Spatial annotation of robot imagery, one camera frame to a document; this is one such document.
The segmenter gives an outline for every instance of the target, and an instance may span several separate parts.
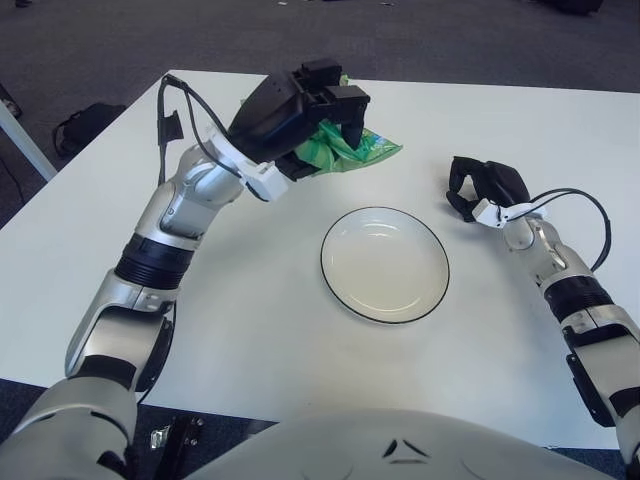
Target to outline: plastic bag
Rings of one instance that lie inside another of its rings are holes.
[[[295,153],[300,160],[319,168],[315,175],[321,175],[368,167],[401,149],[402,146],[365,128],[360,145],[353,150],[342,138],[340,127],[325,120],[319,124],[318,133],[296,148]]]

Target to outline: floor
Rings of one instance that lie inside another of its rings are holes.
[[[354,78],[640,92],[638,4],[605,0],[588,17],[528,0],[35,0],[0,5],[0,82],[57,168],[51,130],[96,101],[133,102],[165,71],[267,73],[333,56]],[[0,158],[27,199],[44,185],[0,134]],[[20,209],[0,169],[0,227]],[[0,440],[39,389],[0,381]],[[142,478],[158,461],[148,433],[175,412],[143,407]],[[265,425],[207,416],[182,473]],[[562,453],[623,478],[619,454]]]

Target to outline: table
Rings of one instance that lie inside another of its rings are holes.
[[[174,71],[229,123],[262,77]],[[582,188],[601,200],[613,250],[598,272],[639,318],[629,200],[640,178],[640,96],[552,89],[356,82],[367,125],[404,144],[369,169],[300,182],[276,204],[243,195],[214,221],[183,282],[177,332],[154,405],[268,420],[355,407],[434,411],[539,445],[615,448],[573,386],[557,321],[499,231],[463,223],[444,199],[452,155],[517,168],[532,194]],[[0,376],[48,386],[67,343],[129,239],[158,171],[152,86],[0,231]],[[168,172],[193,143],[169,147]],[[204,115],[198,116],[204,127]],[[344,213],[389,206],[442,240],[451,283],[413,324],[384,326],[340,306],[319,251]],[[591,262],[603,238],[580,198],[549,206]]]

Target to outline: robotic arm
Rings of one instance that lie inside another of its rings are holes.
[[[206,145],[184,152],[78,326],[65,360],[67,378],[38,399],[3,444],[0,477],[133,476],[135,392],[149,390],[162,370],[180,282],[194,252],[220,209],[245,187],[272,201],[289,185],[278,166],[293,180],[314,173],[290,152],[320,121],[340,124],[357,147],[370,99],[356,86],[340,86],[341,74],[338,64],[321,60],[270,75],[228,132],[219,129]],[[164,81],[186,86],[172,76]]]
[[[478,199],[459,195],[470,176]],[[467,222],[502,229],[523,262],[571,354],[567,363],[592,418],[616,427],[629,478],[640,478],[640,329],[616,305],[580,256],[564,245],[531,203],[518,172],[495,162],[455,157],[447,199]]]

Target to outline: white plate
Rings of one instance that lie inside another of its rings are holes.
[[[424,317],[449,285],[449,261],[438,237],[391,208],[363,208],[340,218],[324,238],[321,263],[334,295],[377,322]]]

